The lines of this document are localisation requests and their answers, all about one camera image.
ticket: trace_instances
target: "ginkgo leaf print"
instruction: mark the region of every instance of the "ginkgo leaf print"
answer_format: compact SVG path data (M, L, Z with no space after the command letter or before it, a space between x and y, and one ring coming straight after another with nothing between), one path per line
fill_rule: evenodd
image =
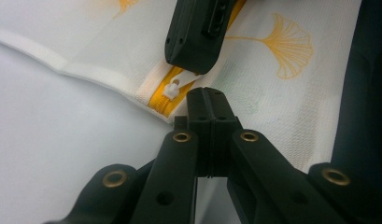
M292 78L298 76L307 66L313 55L311 37L299 25L274 14L275 26L271 34L264 39L228 36L229 39L247 39L260 41L275 55L279 68L277 76Z
M118 14L114 18L117 18L118 16L123 14L127 10L127 8L135 5L138 1L139 0L119 0L120 11L118 12Z

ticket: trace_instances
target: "white zipper slider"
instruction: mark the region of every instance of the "white zipper slider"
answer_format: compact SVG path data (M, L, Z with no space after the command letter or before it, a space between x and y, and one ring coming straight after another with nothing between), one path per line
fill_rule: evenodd
M193 72L184 70L180 74L173 77L170 80L170 83L164 87L163 96L167 97L168 99L170 99L170 101L172 101L179 95L179 89L181 87L190 84L191 82L195 81L200 77L201 76L195 75Z

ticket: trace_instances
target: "black plastic part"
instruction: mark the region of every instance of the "black plastic part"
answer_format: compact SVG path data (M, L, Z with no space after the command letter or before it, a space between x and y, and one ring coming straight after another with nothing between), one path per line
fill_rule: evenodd
M240 173L229 178L235 180L236 175L242 175L258 202L255 220L250 223L272 223L274 219L294 224L345 223L261 133L237 131L231 151Z
M241 127L225 95L210 88L188 92L188 128L199 136L199 176L227 176L230 142Z
M349 178L349 184L341 186L323 177L324 169L334 169ZM382 192L359 176L329 163L313 165L309 171L309 180L320 191L332 207L337 209L348 223L382 223Z
M103 179L112 171L123 171L127 176L122 185L108 188L103 184ZM139 193L135 168L119 164L110 165L94 175L79 194L74 208L65 219L46 224L127 223Z
M235 0L178 0L165 42L168 63L203 75L216 63Z
M130 223L193 223L197 146L197 135L189 130L166 135Z

